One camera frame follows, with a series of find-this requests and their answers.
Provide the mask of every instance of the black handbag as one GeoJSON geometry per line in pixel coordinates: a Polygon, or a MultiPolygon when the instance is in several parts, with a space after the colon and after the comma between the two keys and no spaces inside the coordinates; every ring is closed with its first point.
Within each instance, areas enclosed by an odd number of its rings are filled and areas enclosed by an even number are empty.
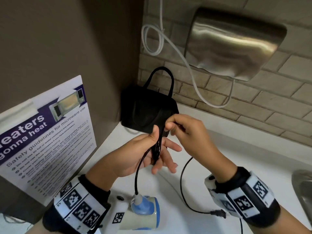
{"type": "Polygon", "coordinates": [[[164,132],[166,120],[173,114],[178,114],[176,101],[172,98],[174,77],[171,71],[158,67],[151,73],[144,86],[131,86],[121,93],[121,124],[127,128],[144,133],[152,133],[153,126],[157,125],[162,136],[167,137],[169,132],[164,132]],[[152,77],[158,70],[166,71],[171,77],[169,94],[165,95],[147,89],[152,77]]]}

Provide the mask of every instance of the white cable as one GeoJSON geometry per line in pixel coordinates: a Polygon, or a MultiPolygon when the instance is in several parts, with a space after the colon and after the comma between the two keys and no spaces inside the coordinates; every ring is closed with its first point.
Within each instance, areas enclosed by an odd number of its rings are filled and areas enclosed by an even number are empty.
{"type": "Polygon", "coordinates": [[[198,88],[197,88],[197,85],[196,85],[196,82],[195,82],[195,79],[194,79],[194,76],[193,76],[193,73],[192,73],[192,69],[190,67],[190,65],[188,64],[188,62],[186,61],[185,57],[183,56],[183,54],[179,51],[179,49],[174,45],[173,42],[171,42],[171,40],[163,33],[163,25],[162,25],[162,0],[160,0],[160,7],[159,7],[159,21],[160,21],[160,29],[156,26],[156,25],[151,25],[151,24],[145,24],[142,26],[142,30],[141,30],[141,39],[142,39],[142,43],[143,43],[143,47],[145,48],[146,52],[148,54],[150,54],[151,56],[157,56],[161,51],[162,51],[162,48],[163,48],[163,44],[165,42],[165,39],[167,40],[168,43],[170,43],[170,45],[174,48],[174,50],[177,51],[177,53],[179,54],[179,56],[181,57],[181,59],[183,60],[185,66],[187,67],[187,69],[189,70],[190,72],[190,75],[192,77],[192,82],[193,82],[193,86],[194,86],[194,89],[197,93],[197,95],[201,98],[201,100],[203,102],[205,102],[206,104],[208,104],[209,106],[212,106],[212,107],[215,107],[215,108],[223,108],[225,107],[226,105],[228,105],[228,103],[230,102],[230,99],[232,97],[232,93],[233,93],[233,86],[234,86],[234,83],[235,83],[235,79],[233,79],[232,81],[232,86],[231,86],[231,90],[230,90],[230,94],[226,100],[226,102],[222,105],[215,105],[215,104],[212,104],[208,101],[206,101],[204,99],[204,97],[200,94],[198,88]],[[147,46],[147,33],[148,31],[150,30],[150,28],[154,29],[155,31],[157,31],[158,33],[158,40],[159,40],[159,44],[158,44],[158,48],[156,51],[152,51],[148,46],[147,46]]]}

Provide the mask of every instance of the bag handle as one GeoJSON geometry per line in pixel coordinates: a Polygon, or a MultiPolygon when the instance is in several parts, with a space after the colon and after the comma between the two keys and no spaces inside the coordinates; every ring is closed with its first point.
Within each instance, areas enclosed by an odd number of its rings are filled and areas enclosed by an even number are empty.
{"type": "Polygon", "coordinates": [[[153,70],[153,72],[151,73],[149,79],[146,81],[146,83],[143,85],[143,87],[147,88],[147,86],[150,84],[150,82],[152,80],[153,75],[155,74],[156,71],[159,71],[159,70],[166,71],[170,75],[170,77],[171,77],[171,87],[170,87],[169,94],[168,94],[168,96],[171,98],[173,90],[174,90],[174,76],[173,76],[173,74],[171,73],[171,71],[167,67],[160,66],[160,67],[157,67],[155,70],[153,70]]]}

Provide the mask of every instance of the stainless steel sink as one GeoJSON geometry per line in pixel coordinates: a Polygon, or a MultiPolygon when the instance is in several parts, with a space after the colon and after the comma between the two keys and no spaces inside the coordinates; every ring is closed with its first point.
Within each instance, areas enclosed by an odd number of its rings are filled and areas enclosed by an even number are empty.
{"type": "Polygon", "coordinates": [[[297,170],[291,177],[294,191],[312,225],[312,172],[297,170]]]}

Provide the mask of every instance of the paper sign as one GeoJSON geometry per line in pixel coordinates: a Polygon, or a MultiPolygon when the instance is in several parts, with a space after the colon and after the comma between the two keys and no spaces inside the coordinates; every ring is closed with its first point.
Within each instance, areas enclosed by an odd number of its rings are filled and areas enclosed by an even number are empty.
{"type": "Polygon", "coordinates": [[[0,114],[0,175],[45,206],[95,148],[81,76],[0,114]]]}

